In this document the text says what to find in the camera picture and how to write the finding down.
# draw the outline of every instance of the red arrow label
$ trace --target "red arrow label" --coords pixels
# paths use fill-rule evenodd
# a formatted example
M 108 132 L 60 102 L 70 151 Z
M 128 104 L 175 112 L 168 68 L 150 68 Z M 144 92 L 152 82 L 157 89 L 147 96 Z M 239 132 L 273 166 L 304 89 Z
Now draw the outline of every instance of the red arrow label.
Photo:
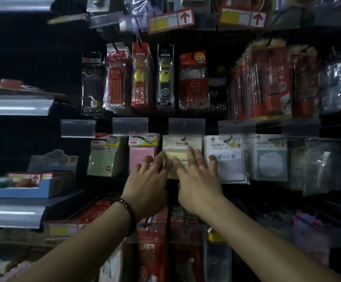
M 188 13 L 184 12 L 184 13 L 181 15 L 180 19 L 183 18 L 183 19 L 184 19 L 184 23 L 186 23 L 186 20 L 187 20 L 188 17 L 190 17 L 190 15 L 189 15 Z
M 32 177 L 32 180 L 35 180 L 35 184 L 37 184 L 37 180 L 38 180 L 37 175 L 33 176 L 33 177 Z
M 259 20 L 263 20 L 263 17 L 261 14 L 256 14 L 253 19 L 257 19 L 257 21 L 255 22 L 255 25 L 258 25 L 259 24 Z

